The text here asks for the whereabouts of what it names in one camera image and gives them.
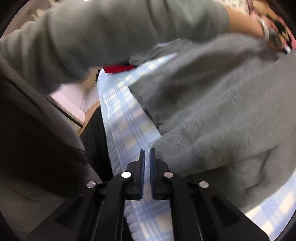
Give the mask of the grey sleeved left forearm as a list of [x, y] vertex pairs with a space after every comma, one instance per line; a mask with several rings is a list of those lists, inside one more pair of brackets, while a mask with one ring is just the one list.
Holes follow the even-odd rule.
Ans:
[[1, 73], [43, 95], [158, 43], [204, 42], [229, 30], [214, 1], [63, 1], [1, 40]]

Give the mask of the person left hand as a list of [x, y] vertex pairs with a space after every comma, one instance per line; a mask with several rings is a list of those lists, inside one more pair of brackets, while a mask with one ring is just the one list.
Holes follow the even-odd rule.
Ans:
[[[243, 14], [235, 9], [226, 7], [229, 16], [229, 33], [238, 33], [262, 40], [269, 48], [283, 50], [287, 41], [279, 34], [279, 30], [272, 20], [266, 16], [258, 17]], [[277, 32], [278, 43], [270, 38], [269, 32]]]

